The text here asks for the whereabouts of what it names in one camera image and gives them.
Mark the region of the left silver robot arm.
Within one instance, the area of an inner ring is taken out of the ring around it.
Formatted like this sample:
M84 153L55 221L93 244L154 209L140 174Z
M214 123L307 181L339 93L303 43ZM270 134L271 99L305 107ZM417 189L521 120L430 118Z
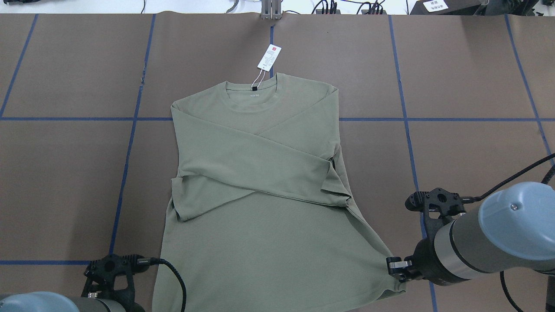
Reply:
M55 292L2 293L2 312L144 312L139 304L130 308L115 300L67 297Z

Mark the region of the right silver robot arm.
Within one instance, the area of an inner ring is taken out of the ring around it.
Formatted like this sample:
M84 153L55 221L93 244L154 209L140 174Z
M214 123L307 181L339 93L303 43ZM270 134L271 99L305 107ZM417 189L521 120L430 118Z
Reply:
M423 215L426 236L404 259L388 257L388 273L401 283L426 279L438 286L512 268L554 275L554 189L519 182L466 211L472 198L436 188L405 201Z

